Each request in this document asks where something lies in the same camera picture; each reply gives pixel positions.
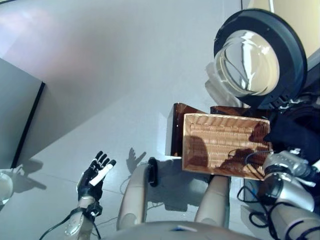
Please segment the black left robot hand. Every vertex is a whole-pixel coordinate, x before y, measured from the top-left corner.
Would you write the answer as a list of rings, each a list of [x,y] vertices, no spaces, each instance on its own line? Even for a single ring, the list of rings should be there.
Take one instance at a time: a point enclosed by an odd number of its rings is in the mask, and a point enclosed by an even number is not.
[[[81,174],[76,187],[78,200],[89,196],[98,202],[103,194],[104,179],[116,163],[114,159],[110,160],[107,154],[100,150]]]

